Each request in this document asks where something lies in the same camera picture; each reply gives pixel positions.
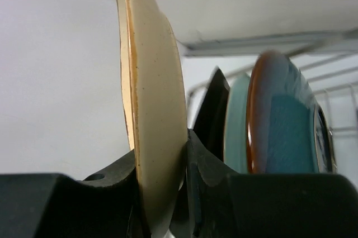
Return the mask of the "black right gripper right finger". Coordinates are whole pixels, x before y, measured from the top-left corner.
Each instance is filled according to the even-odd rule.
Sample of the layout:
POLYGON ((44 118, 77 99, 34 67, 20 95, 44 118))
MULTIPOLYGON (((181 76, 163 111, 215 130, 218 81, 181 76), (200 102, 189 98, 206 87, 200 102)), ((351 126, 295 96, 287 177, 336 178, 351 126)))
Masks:
POLYGON ((236 172, 212 154, 188 130, 187 197, 190 237, 235 237, 237 234, 228 177, 236 172))

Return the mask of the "dark teal round plate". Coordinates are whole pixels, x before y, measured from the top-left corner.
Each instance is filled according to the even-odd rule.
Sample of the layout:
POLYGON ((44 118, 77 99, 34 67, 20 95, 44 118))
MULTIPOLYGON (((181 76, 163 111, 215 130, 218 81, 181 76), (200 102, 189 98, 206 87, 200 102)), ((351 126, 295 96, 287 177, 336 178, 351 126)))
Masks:
POLYGON ((252 174, 319 173, 313 92, 284 54, 266 51, 256 61, 248 87, 246 143, 252 174))

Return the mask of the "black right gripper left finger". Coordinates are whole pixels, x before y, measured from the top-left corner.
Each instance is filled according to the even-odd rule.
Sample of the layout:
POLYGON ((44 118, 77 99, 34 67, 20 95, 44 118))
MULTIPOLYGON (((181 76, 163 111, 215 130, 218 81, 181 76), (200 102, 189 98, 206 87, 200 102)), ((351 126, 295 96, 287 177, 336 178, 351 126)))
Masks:
POLYGON ((139 208, 139 187, 134 152, 130 151, 82 181, 103 193, 103 215, 120 237, 144 237, 139 208))

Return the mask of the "dark teal square plate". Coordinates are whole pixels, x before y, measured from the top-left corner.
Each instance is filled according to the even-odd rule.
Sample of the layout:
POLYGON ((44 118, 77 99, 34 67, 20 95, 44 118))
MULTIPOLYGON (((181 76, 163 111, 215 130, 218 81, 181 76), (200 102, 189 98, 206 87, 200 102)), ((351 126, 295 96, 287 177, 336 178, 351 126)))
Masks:
POLYGON ((332 133, 324 112, 318 104, 316 104, 313 113, 313 140, 318 172, 337 173, 332 133))

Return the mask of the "light blue flower plate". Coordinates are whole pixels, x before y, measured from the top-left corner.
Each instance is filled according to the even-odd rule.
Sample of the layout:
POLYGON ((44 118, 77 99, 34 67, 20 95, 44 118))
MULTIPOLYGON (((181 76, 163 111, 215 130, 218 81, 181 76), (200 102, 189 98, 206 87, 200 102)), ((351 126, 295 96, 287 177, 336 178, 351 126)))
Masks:
POLYGON ((224 163, 237 173, 247 174, 246 107, 250 77, 237 76, 229 92, 224 127, 224 163))

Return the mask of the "brown square plate black rim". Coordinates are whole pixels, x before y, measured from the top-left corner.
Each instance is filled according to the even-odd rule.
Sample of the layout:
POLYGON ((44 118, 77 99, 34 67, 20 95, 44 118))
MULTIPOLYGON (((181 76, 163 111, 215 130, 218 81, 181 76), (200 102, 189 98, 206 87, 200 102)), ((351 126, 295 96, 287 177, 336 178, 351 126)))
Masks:
POLYGON ((197 114, 194 132, 201 143, 223 160, 225 115, 230 86, 223 72, 216 68, 197 114))

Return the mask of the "beige plate with orange leaves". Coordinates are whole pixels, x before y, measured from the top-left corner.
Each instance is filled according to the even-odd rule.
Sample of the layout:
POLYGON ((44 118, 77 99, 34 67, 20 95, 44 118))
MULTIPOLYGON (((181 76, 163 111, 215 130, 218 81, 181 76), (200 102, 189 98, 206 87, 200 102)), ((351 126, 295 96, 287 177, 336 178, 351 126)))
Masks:
POLYGON ((181 187, 187 112, 180 55, 156 0, 117 0, 121 90, 143 218, 149 237, 163 237, 181 187))

